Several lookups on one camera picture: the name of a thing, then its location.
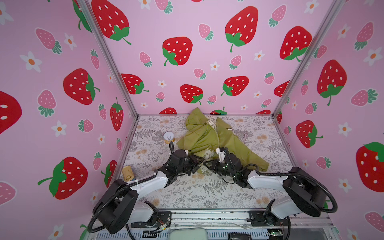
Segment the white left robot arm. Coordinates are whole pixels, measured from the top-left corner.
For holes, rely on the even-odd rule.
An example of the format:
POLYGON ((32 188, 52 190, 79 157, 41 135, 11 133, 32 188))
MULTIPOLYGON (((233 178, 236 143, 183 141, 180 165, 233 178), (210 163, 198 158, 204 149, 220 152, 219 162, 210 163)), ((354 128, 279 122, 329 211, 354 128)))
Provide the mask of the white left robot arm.
POLYGON ((94 207, 87 232, 93 234, 104 229, 110 234, 119 232, 129 222, 139 199, 168 187, 179 176, 193 175, 204 160, 186 150, 171 151, 166 163, 153 174, 131 182, 114 181, 94 207))

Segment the green zip jacket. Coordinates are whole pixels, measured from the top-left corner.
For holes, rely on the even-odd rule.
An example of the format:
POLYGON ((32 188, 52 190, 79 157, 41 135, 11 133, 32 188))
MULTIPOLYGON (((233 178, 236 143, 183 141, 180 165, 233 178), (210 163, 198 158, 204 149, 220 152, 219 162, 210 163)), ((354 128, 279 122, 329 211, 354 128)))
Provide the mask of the green zip jacket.
POLYGON ((195 108, 186 119, 187 133, 177 142, 179 149, 187 150, 191 154, 211 160, 218 157, 216 149, 228 148, 240 159, 242 165, 255 164, 265 172, 270 164, 248 148, 231 130, 231 126, 220 117, 214 124, 195 108))

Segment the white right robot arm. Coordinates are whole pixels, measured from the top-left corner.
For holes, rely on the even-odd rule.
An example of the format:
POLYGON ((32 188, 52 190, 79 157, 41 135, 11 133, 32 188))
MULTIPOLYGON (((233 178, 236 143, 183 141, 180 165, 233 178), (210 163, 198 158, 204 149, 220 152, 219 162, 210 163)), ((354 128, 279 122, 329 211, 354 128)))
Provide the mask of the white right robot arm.
POLYGON ((338 204, 331 192, 319 181, 299 167, 287 173, 263 172, 256 164, 243 166, 235 154, 226 148, 217 149, 218 158, 204 162, 204 166, 219 176, 232 178, 232 184, 244 189, 272 189, 285 192, 287 197, 271 200, 264 213, 264 222, 288 219, 304 213, 320 217, 322 213, 335 213, 338 204))

